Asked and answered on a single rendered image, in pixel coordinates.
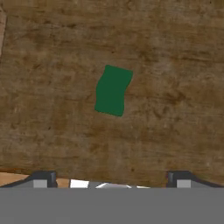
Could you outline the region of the green sponge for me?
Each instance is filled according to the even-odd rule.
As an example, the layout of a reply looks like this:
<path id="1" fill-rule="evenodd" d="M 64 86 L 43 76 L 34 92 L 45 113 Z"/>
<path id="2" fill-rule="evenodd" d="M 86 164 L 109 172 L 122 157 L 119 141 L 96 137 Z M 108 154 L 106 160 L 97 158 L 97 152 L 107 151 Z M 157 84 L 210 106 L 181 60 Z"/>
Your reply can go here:
<path id="1" fill-rule="evenodd" d="M 122 116 L 124 94 L 132 77 L 133 72 L 131 70 L 106 65 L 96 85 L 94 109 L 112 116 Z"/>

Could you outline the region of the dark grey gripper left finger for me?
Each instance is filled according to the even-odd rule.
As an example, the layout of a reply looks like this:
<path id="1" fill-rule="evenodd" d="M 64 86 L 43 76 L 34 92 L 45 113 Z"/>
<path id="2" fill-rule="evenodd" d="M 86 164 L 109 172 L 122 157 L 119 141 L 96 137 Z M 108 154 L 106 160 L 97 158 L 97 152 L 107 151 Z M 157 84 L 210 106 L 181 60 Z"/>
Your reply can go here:
<path id="1" fill-rule="evenodd" d="M 3 185 L 9 187 L 30 187 L 30 188 L 57 188 L 57 178 L 55 171 L 35 171 L 27 178 Z"/>

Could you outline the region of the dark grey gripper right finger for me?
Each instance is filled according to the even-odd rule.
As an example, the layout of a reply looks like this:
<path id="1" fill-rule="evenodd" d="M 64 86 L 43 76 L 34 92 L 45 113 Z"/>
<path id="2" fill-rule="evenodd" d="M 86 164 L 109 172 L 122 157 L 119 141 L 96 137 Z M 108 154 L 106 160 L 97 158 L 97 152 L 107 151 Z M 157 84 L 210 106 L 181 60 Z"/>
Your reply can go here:
<path id="1" fill-rule="evenodd" d="M 166 186 L 168 188 L 224 188 L 224 185 L 218 185 L 212 182 L 202 180 L 190 171 L 168 171 Z"/>

